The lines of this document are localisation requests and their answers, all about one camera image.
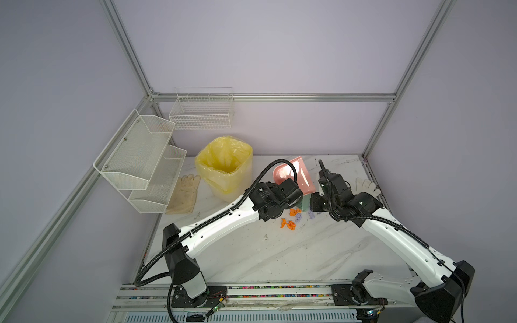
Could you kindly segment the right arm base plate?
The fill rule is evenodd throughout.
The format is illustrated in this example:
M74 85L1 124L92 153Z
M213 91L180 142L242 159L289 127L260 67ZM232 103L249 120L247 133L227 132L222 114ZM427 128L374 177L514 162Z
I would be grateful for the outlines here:
M388 300L374 298L361 285L334 284L331 285L331 294L336 306L385 306Z

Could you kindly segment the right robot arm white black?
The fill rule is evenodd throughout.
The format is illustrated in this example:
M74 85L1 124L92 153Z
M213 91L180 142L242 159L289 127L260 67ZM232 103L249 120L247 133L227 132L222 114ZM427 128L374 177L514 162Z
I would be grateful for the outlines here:
M368 192L354 194L342 175L319 164L320 195L312 207L337 222L351 222L366 230L402 258L414 277L387 277L370 269L360 272L350 288L351 300L365 305L372 300L394 300L418 307L435 322L450 322L463 313L475 269L454 261L401 224Z

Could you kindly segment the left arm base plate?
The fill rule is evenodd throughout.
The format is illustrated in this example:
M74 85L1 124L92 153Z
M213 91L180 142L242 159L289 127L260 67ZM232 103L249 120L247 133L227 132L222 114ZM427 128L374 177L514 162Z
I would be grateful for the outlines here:
M208 286L207 290L200 296L190 298L186 289L183 286L178 286L173 289L170 297L171 307L176 308L213 308L221 302L221 299L226 299L228 288L222 285Z

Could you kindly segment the green hand brush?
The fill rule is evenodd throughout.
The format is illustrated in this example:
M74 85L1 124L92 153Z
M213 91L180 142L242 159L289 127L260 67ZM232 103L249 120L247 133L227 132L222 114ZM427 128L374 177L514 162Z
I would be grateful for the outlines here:
M296 207L299 208L302 212L307 212L310 210L310 200L311 195L304 195L303 198L296 204Z

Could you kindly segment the pink plastic dustpan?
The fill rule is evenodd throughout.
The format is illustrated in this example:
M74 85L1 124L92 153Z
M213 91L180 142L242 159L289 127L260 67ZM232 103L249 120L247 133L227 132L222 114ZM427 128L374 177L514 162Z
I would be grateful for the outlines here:
M294 158L290 161L296 171L296 182L304 195L311 195L316 192L316 187L310 177L310 173L302 157ZM273 180L276 184L281 184L286 179L294 180L294 171L287 164L276 167L273 171Z

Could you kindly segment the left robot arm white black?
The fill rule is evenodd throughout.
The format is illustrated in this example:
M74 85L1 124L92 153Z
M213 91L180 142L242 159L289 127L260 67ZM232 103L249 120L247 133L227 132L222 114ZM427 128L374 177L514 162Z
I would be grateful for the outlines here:
M278 164L287 165L294 177L285 179L281 184L263 182L263 177ZM182 228L175 224L166 227L162 250L139 270L133 285L142 287L170 277L172 286L183 288L190 299L204 297L208 287L196 257L209 245L240 227L259 220L267 222L279 218L302 197L295 166L286 159L272 161L229 206L202 222Z

